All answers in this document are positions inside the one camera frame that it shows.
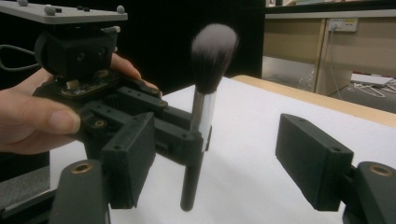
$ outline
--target white cable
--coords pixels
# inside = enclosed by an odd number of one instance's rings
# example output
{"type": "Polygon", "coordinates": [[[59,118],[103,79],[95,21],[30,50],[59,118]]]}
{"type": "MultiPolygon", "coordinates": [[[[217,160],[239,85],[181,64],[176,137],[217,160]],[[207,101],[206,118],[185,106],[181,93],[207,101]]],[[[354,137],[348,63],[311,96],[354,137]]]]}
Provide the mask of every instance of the white cable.
{"type": "MultiPolygon", "coordinates": [[[[22,53],[35,55],[34,52],[32,52],[32,51],[30,51],[28,49],[22,49],[22,48],[19,48],[19,47],[16,47],[16,46],[12,46],[12,45],[0,45],[0,51],[2,49],[13,49],[13,50],[16,50],[16,51],[20,51],[22,53]]],[[[38,63],[27,65],[27,66],[23,66],[23,67],[9,68],[9,67],[6,67],[3,64],[2,60],[1,60],[1,57],[0,57],[0,68],[5,70],[5,71],[8,71],[8,72],[20,72],[20,71],[29,70],[29,69],[32,69],[32,68],[37,68],[37,67],[39,67],[38,63]]]]}
{"type": "Polygon", "coordinates": [[[331,32],[331,36],[330,36],[330,71],[331,71],[331,73],[332,73],[332,81],[333,81],[333,83],[334,83],[335,88],[337,89],[338,97],[340,98],[340,100],[343,100],[343,97],[341,96],[340,90],[338,89],[337,82],[335,81],[334,72],[332,71],[333,33],[334,33],[334,30],[335,30],[336,28],[337,28],[336,25],[334,25],[334,26],[332,27],[332,32],[331,32]]]}
{"type": "Polygon", "coordinates": [[[368,86],[368,85],[362,85],[360,83],[354,83],[354,88],[358,89],[360,91],[363,91],[369,95],[372,95],[374,97],[378,97],[378,98],[385,98],[385,95],[379,91],[377,91],[376,89],[373,88],[373,86],[368,86]],[[368,92],[365,89],[368,88],[370,90],[372,90],[373,92],[368,92]]]}
{"type": "Polygon", "coordinates": [[[396,80],[393,79],[386,87],[381,88],[381,90],[396,93],[396,80]]]}

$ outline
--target power outlet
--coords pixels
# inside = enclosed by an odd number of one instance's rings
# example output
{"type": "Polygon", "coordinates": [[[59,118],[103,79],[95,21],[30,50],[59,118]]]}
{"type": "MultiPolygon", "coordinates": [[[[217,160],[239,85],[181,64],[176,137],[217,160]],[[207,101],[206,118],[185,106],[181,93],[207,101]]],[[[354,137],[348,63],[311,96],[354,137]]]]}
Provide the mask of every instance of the power outlet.
{"type": "Polygon", "coordinates": [[[357,18],[330,19],[329,31],[356,32],[358,30],[357,18]]]}

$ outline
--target white table surface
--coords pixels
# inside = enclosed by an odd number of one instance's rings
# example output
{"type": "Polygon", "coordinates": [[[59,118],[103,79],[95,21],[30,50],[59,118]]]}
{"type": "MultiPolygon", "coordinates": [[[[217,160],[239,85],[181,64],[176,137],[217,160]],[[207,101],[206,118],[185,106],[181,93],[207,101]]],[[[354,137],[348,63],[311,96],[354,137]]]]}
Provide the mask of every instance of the white table surface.
{"type": "MultiPolygon", "coordinates": [[[[191,111],[193,91],[163,99],[191,111]]],[[[224,78],[194,208],[186,213],[179,207],[184,167],[157,155],[137,208],[112,210],[112,223],[342,223],[343,205],[339,212],[314,210],[276,159],[281,113],[308,119],[349,147],[354,165],[396,167],[396,129],[224,78]]],[[[84,158],[79,142],[52,150],[52,188],[66,165],[84,158]]]]}

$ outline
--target makeup brush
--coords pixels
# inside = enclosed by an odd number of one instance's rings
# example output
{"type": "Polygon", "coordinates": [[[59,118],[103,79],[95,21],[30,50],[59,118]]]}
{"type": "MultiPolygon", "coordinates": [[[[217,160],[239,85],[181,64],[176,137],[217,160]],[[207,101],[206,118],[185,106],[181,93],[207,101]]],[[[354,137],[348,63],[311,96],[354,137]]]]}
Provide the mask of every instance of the makeup brush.
{"type": "Polygon", "coordinates": [[[202,159],[208,148],[216,91],[231,63],[238,43],[233,29],[222,24],[207,25],[192,41],[191,62],[195,78],[195,93],[191,112],[191,131],[204,139],[201,158],[196,166],[187,166],[184,174],[180,206],[190,211],[201,172],[202,159]]]}

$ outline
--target silver brush ferrule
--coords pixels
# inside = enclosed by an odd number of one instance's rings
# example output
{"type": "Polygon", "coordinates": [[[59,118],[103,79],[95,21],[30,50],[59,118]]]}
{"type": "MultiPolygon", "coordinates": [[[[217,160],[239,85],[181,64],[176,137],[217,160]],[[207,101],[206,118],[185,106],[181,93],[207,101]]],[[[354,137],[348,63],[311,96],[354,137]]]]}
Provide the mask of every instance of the silver brush ferrule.
{"type": "Polygon", "coordinates": [[[198,131],[201,133],[204,139],[202,144],[203,152],[206,150],[207,140],[209,138],[215,101],[216,92],[202,94],[195,91],[191,112],[191,131],[198,131]]]}

